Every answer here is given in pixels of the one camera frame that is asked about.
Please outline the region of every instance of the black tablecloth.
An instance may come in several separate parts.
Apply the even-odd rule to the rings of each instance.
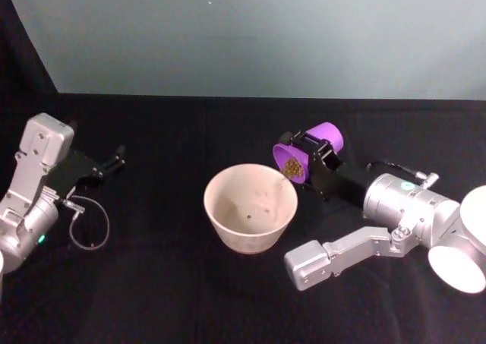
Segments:
[[[226,248],[205,216],[203,192],[238,163],[274,166],[284,131],[330,121],[341,155],[365,166],[386,158],[441,179],[434,190],[461,200],[486,183],[486,103],[402,100],[189,99],[83,96],[2,102],[0,183],[14,171],[25,122],[48,112],[76,119],[73,147],[95,159],[123,143],[127,168],[95,191],[112,221],[109,243],[84,252],[61,217],[25,264],[4,278],[2,343],[484,343],[486,294],[442,283],[426,250],[372,258],[299,292],[282,257],[364,223],[339,200],[298,191],[298,212],[269,251]],[[103,221],[84,219],[91,238]]]

